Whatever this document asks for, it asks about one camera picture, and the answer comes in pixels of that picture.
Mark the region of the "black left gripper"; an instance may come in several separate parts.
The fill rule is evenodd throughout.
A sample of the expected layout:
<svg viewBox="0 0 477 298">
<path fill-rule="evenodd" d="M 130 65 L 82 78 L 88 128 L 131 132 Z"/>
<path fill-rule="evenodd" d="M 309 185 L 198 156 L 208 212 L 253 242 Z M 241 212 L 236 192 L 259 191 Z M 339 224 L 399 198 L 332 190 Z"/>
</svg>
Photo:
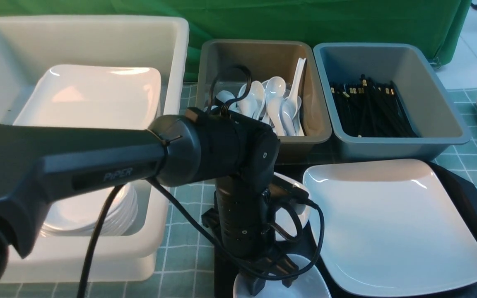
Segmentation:
<svg viewBox="0 0 477 298">
<path fill-rule="evenodd" d="M 289 242 L 300 241 L 301 204 L 289 196 L 272 197 L 269 185 L 254 189 L 238 177 L 218 178 L 214 207 L 202 215 L 220 254 L 235 264 L 253 296 L 266 281 L 282 281 L 291 287 L 299 277 L 299 267 L 277 244 L 276 235 Z"/>
</svg>

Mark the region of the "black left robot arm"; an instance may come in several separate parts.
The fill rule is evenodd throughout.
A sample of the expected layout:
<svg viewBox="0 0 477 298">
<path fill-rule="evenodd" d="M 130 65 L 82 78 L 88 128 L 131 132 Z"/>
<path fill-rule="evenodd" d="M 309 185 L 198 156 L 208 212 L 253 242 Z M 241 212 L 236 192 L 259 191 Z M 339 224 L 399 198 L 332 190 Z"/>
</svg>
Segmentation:
<svg viewBox="0 0 477 298">
<path fill-rule="evenodd" d="M 112 187 L 84 259 L 87 279 L 114 196 L 146 180 L 249 277 L 290 287 L 303 273 L 276 245 L 276 210 L 302 198 L 275 177 L 280 141 L 271 126 L 244 115 L 188 108 L 147 130 L 23 127 L 0 124 L 0 279 L 12 245 L 28 256 L 53 202 Z"/>
</svg>

